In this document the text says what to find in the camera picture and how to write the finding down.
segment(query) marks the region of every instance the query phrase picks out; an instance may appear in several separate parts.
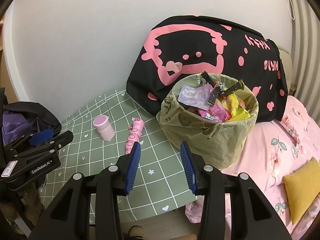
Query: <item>bed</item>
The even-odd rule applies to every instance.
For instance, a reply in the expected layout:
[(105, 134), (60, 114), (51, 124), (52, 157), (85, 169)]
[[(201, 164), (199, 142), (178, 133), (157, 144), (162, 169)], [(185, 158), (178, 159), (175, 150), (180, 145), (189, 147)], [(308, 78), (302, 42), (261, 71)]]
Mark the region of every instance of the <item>bed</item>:
[[(281, 50), (280, 54), (288, 86), (291, 84), (291, 60), (284, 51)], [(303, 104), (292, 96), (288, 96), (284, 115), (292, 117), (294, 126), (300, 128), (303, 126), (304, 137), (299, 143), (291, 135), (292, 131), (288, 132), (288, 129), (285, 129), (279, 121), (257, 123), (249, 133), (239, 159), (222, 172), (234, 176), (241, 172), (248, 173), (275, 208), (292, 239), (298, 240), (306, 233), (319, 213), (320, 194), (317, 195), (300, 221), (293, 225), (283, 176), (297, 171), (311, 157), (316, 158), (320, 163), (320, 128), (308, 116)], [(186, 216), (190, 222), (201, 221), (202, 205), (203, 199), (186, 205)], [(226, 195), (225, 239), (230, 239), (230, 228), (230, 197)]]

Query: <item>green checkered cloth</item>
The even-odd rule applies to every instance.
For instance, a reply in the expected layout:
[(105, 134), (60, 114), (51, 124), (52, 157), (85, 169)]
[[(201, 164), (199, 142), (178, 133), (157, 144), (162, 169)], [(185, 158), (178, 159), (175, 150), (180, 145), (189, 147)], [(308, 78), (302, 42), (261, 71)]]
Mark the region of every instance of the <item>green checkered cloth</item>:
[[(110, 141), (100, 139), (93, 119), (105, 114), (116, 135)], [(113, 90), (61, 122), (62, 131), (71, 130), (72, 143), (60, 150), (61, 166), (47, 175), (46, 185), (39, 189), (41, 200), (47, 207), (63, 185), (76, 172), (84, 176), (100, 173), (115, 164), (125, 152), (132, 120), (142, 118), (145, 128), (140, 137), (141, 158), (133, 190), (127, 197), (118, 197), (121, 222), (140, 220), (196, 200), (188, 189), (180, 153), (164, 135), (157, 119), (137, 104), (125, 89)], [(90, 223), (95, 223), (95, 199), (91, 197)]]

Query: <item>purple cloth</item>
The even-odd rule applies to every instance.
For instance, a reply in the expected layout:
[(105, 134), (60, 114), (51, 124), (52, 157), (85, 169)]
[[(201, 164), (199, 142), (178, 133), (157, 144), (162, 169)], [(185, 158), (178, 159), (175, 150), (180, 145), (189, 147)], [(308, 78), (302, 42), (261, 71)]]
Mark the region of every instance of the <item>purple cloth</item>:
[(3, 113), (3, 126), (2, 137), (3, 144), (13, 142), (22, 135), (31, 133), (32, 123), (28, 122), (22, 114), (11, 113), (4, 111)]

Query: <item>pink snack wrapper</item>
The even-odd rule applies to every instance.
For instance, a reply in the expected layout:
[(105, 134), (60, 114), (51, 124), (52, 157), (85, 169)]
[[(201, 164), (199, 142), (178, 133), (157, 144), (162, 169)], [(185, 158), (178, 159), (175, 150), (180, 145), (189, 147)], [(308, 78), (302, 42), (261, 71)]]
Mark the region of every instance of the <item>pink snack wrapper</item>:
[(226, 110), (220, 101), (216, 100), (214, 106), (210, 105), (208, 111), (204, 111), (202, 109), (198, 109), (198, 113), (201, 117), (209, 119), (214, 122), (225, 122), (226, 121)]

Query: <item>yellow pillow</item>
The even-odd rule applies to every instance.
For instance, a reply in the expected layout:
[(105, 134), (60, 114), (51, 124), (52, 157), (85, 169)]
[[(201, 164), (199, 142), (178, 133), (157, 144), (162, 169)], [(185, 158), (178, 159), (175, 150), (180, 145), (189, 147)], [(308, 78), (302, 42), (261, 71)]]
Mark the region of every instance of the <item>yellow pillow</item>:
[(297, 172), (283, 177), (292, 224), (300, 220), (320, 192), (320, 165), (312, 157)]

